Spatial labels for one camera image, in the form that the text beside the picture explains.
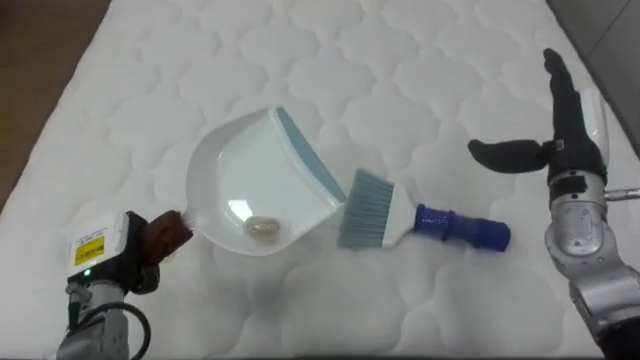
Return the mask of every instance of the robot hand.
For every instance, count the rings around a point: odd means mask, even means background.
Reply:
[[[593,141],[590,135],[595,132],[587,126],[606,129],[606,123],[585,124],[580,93],[564,61],[551,49],[544,51],[544,58],[551,74],[553,140],[542,145],[535,140],[497,144],[472,140],[469,150],[480,164],[500,173],[548,166],[552,222],[545,244],[549,255],[569,280],[571,300],[605,357],[640,358],[640,275],[618,254],[606,204],[606,199],[635,198],[638,191],[605,194],[608,148]]]
[[[176,211],[151,223],[127,212],[106,214],[80,226],[68,269],[69,331],[56,359],[129,359],[123,311],[135,316],[144,330],[142,346],[132,357],[141,359],[151,341],[151,326],[124,297],[129,291],[138,295],[155,291],[160,282],[158,264],[192,235]]]

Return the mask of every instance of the blue brush handle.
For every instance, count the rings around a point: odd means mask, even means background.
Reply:
[[[487,219],[473,219],[428,208],[422,204],[416,210],[413,231],[436,236],[442,241],[462,239],[476,248],[503,252],[511,239],[511,230],[505,223]]]

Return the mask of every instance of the gray wall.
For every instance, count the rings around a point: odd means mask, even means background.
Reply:
[[[547,0],[640,156],[640,0]]]

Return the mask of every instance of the mattress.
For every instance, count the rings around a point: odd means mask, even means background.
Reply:
[[[71,224],[185,209],[198,141],[272,105],[343,190],[364,167],[413,201],[507,222],[510,247],[408,236],[343,251],[338,216],[260,258],[196,234],[155,293],[127,296],[151,322],[150,358],[598,355],[543,245],[546,174],[495,174],[466,149],[550,138],[545,47],[579,89],[592,84],[543,1],[113,0],[0,216],[0,355],[47,356],[62,340]],[[610,187],[636,186],[609,119]],[[609,214],[640,267],[640,203]],[[141,339],[131,319],[132,352]]]

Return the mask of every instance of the wooden floor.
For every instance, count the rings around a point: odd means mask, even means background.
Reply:
[[[0,208],[109,0],[0,0]]]

